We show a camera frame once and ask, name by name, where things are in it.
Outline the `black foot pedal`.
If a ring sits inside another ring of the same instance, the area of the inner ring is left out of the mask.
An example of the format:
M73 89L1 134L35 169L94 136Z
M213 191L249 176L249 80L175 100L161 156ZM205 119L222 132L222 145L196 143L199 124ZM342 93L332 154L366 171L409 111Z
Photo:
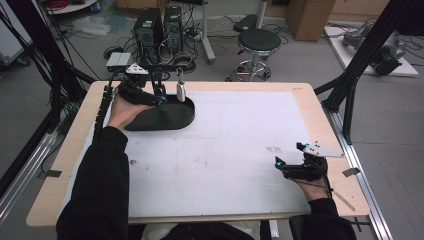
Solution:
M257 22L257 15L256 14L249 14L246 15L243 19L236 22L233 26L233 30L237 32L243 32L248 29L252 29L256 26Z

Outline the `grey desk leg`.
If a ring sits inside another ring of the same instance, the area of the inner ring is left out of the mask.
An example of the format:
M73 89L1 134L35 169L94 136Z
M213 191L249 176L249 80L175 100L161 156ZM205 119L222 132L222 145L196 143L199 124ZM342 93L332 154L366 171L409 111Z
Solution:
M216 56L212 49L212 45L208 38L208 0L201 0L202 2L202 31L201 31L201 42L204 47L206 54L207 63L213 64L216 60Z

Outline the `clear plastic bag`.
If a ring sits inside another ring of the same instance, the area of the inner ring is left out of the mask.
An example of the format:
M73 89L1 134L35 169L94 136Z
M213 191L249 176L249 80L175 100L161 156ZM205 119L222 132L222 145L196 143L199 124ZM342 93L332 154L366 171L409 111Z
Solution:
M95 36L106 36L111 26L105 23L105 19L96 16L86 16L72 23L75 32L82 32Z

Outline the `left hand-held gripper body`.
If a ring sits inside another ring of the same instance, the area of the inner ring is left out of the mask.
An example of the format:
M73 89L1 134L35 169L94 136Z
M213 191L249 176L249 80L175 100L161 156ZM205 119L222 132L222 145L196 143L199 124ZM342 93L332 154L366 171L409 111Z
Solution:
M135 83L136 75L146 75L149 72L136 63L131 64L124 72L124 78L118 85L118 93L131 104L155 106L153 100L156 95L139 88Z

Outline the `black metal frame stand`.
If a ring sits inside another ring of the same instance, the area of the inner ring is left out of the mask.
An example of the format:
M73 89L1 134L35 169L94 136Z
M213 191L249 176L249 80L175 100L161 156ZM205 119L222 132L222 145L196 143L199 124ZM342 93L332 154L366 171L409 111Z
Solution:
M334 80L314 89L316 95L331 90L330 95L321 102L329 112L337 113L340 104L345 102L341 133L349 145L352 144L351 125L357 83L395 27L417 1L390 0L346 69Z
M51 110L47 116L47 125L48 131L51 132L60 124L63 110L75 110L82 103L87 93L83 82L92 84L95 79L77 69L65 58L32 0L5 1L31 38L33 46L30 46L11 24L1 4L0 20L29 54L43 80L50 87Z

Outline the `white box device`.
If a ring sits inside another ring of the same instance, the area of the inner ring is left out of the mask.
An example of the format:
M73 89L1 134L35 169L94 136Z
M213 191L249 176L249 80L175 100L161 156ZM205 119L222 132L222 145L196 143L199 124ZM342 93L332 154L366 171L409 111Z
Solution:
M131 64L132 55L130 53L113 52L106 63L106 68L109 72L114 72L119 68L127 67Z

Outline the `black hanger bar stand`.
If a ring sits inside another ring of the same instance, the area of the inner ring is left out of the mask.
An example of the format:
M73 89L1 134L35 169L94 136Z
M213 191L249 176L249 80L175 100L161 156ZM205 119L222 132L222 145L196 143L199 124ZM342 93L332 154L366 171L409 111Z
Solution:
M114 81L114 80L120 80L121 81L124 78L124 72L128 67L129 66L117 69L112 74L110 80L111 81ZM184 74L185 70L186 70L185 65L163 65L163 64L159 64L159 65L141 65L141 67L149 72L148 77L147 77L147 82L150 81L152 83L152 88L153 88L153 74L154 74L154 72L157 68L162 68L163 74L165 72L168 72L168 73L176 72L177 68L182 68L183 74Z

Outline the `white round table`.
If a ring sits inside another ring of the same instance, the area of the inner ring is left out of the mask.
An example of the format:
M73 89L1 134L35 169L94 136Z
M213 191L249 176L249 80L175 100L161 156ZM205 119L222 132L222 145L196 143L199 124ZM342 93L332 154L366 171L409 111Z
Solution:
M46 0L44 6L48 13L57 15L90 8L97 3L98 0Z

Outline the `person's right hand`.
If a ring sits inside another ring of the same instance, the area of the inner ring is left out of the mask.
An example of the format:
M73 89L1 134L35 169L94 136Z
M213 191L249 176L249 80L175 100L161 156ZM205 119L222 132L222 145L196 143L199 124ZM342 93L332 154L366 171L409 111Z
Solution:
M319 179L315 181L296 179L295 183L303 191L308 201L314 201L318 199L327 199L329 197L323 179Z

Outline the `white table mat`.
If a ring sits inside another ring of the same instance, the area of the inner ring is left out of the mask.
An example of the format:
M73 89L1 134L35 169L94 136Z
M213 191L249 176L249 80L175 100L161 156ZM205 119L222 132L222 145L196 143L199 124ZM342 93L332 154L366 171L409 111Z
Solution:
M297 214L309 206L299 187L274 166L299 164L307 143L290 92L189 93L191 124L180 130L129 131L129 216L174 217Z

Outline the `person's torso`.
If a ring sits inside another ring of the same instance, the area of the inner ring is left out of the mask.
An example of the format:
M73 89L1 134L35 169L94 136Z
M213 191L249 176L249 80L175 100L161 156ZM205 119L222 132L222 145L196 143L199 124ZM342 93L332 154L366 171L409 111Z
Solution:
M140 240L261 240L260 221L147 224Z

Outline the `black round stool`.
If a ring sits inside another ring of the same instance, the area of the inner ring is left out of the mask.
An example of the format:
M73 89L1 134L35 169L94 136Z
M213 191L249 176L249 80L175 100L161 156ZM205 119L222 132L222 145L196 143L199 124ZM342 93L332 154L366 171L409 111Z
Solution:
M240 62L235 66L232 73L225 79L226 82L235 80L251 82L260 79L263 82L271 80L271 69L261 59L277 53L281 47L280 37L266 29L248 29L238 36L238 46L241 53L249 53L252 58Z

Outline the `black oval tray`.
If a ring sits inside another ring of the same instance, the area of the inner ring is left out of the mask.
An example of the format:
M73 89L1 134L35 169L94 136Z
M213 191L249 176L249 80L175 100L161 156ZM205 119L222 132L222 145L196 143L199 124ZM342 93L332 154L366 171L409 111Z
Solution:
M195 118L195 104L186 97L184 102L175 94L167 96L167 102L141 112L125 127L127 131L178 130L187 127Z

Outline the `aluminium rail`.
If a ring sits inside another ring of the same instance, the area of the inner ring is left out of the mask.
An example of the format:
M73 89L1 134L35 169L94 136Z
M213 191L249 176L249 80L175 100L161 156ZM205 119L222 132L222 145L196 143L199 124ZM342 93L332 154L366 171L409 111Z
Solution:
M19 200L31 179L35 176L43 160L47 157L55 142L58 133L45 134L25 157L23 167L18 171L11 185L0 198L0 226L5 222L16 202Z
M366 174L361 165L360 159L356 154L354 147L348 143L342 134L343 121L338 113L332 113L325 110L330 125L333 128L335 136L347 158L349 165L353 168L358 168L359 173L356 174L361 191L368 203L370 213L368 214L369 221L373 228L373 232L376 235L377 240L393 240L390 229L385 221L382 211L378 205L378 202L373 194L372 188L368 182Z

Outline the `thin wooden stick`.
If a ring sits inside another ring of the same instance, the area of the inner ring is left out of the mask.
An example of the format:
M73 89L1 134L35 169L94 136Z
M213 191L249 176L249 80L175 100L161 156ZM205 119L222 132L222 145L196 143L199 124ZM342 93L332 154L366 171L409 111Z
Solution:
M340 193L338 193L337 191L334 191L333 195L336 196L343 203L345 208L349 209L352 212L356 212L356 208Z

